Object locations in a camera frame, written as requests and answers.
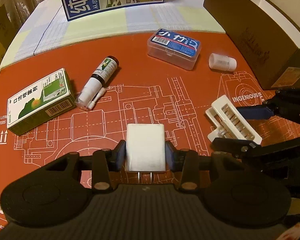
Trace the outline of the white plastic hair clip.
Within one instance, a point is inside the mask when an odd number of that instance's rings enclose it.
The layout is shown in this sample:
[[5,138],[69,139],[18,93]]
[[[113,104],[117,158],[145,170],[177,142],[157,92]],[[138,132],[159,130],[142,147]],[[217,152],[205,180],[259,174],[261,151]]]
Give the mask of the white plastic hair clip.
[[221,96],[205,111],[216,127],[207,138],[213,142],[216,138],[250,140],[260,145],[262,137],[243,118],[226,95]]

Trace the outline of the white power adapter cube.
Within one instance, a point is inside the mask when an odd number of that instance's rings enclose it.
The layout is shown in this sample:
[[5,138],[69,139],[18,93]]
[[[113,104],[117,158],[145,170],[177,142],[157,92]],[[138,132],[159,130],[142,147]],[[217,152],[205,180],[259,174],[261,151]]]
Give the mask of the white power adapter cube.
[[165,129],[163,124],[128,124],[126,171],[141,174],[166,171]]

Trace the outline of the spray bottle with green label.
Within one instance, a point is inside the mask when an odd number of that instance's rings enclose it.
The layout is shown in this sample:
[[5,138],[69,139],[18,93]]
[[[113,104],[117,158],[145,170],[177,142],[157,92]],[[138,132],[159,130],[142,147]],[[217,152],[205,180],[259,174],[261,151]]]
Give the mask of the spray bottle with green label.
[[94,108],[97,101],[106,92],[106,83],[115,73],[119,66],[117,58],[106,57],[95,69],[90,79],[84,85],[76,99],[76,105],[80,109],[90,111]]

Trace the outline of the green and white medicine box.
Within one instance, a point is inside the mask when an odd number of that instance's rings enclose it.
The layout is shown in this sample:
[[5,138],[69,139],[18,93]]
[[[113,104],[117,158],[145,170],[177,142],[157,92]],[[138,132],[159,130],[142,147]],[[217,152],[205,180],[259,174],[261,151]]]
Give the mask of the green and white medicine box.
[[7,100],[7,129],[21,136],[76,107],[65,68],[61,68]]

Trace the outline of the small white pill bottle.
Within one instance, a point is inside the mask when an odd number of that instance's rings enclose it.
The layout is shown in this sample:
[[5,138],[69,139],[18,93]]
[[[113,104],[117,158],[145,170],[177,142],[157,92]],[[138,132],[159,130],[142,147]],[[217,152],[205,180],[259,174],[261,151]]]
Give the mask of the small white pill bottle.
[[234,72],[237,68],[237,61],[232,57],[212,53],[209,56],[209,67],[210,69]]

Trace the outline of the dark brown cardboard box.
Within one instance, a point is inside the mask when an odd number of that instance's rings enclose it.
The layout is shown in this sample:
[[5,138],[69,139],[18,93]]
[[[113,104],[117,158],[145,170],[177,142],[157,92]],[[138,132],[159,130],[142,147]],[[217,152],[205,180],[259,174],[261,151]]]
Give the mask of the dark brown cardboard box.
[[263,89],[300,88],[300,28],[269,0],[204,0]]

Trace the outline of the red printed cardboard mat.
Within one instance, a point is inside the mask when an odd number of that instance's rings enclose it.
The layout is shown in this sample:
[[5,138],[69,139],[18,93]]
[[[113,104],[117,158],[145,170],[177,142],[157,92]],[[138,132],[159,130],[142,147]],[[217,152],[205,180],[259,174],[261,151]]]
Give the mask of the red printed cardboard mat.
[[[264,89],[225,34],[190,33],[202,43],[193,70],[147,54],[149,34],[81,42],[0,71],[0,239],[291,239],[300,222],[282,180],[207,138],[216,127],[205,111],[226,95],[237,107],[261,105]],[[237,61],[234,72],[210,69],[209,56]],[[108,56],[119,66],[94,108],[76,107],[18,136],[7,129],[7,100],[65,68],[77,99]],[[247,120],[268,146],[300,136],[279,116]],[[163,124],[165,141],[199,155],[200,186],[178,190],[181,172],[109,172],[113,191],[92,188],[92,156],[126,141],[128,124]]]

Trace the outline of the clear box with blue label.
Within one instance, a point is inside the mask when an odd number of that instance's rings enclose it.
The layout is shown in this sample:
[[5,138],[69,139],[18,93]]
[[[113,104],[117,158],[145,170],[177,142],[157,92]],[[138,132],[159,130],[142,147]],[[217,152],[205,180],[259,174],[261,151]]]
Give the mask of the clear box with blue label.
[[202,48],[194,38],[158,29],[147,41],[147,54],[185,70],[193,70]]

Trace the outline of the pastel checkered tablecloth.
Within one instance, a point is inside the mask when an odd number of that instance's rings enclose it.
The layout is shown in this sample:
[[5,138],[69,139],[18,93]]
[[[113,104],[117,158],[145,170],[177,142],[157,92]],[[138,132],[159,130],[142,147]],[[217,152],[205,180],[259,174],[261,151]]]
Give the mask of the pastel checkered tablecloth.
[[44,0],[34,9],[10,44],[1,64],[16,62],[70,44],[131,33],[203,31],[224,33],[204,8],[204,0],[165,0],[99,12],[67,21],[61,0]]

